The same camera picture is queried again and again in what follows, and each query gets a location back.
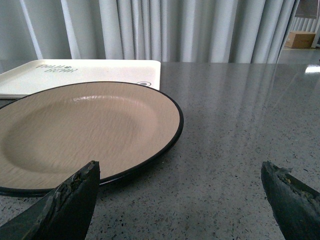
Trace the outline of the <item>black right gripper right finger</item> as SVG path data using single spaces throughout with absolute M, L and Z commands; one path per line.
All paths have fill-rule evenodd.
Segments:
M 270 161 L 261 167 L 261 181 L 273 216 L 286 240 L 320 238 L 320 193 Z

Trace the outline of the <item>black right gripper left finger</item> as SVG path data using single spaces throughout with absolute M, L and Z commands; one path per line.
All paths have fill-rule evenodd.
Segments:
M 2 240 L 84 240 L 100 185 L 91 161 L 42 199 L 0 227 Z

